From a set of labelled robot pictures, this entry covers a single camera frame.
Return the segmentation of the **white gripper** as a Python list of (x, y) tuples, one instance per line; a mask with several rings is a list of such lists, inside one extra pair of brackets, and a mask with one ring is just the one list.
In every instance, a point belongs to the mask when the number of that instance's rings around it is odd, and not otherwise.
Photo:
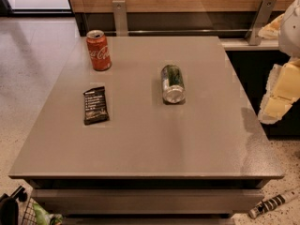
[[(290, 57), (300, 57), (300, 0), (294, 0), (273, 21), (258, 33), (260, 38), (277, 39), (278, 47)], [(300, 98), (300, 59), (283, 66), (274, 64), (262, 97), (258, 119), (263, 124), (275, 124)]]

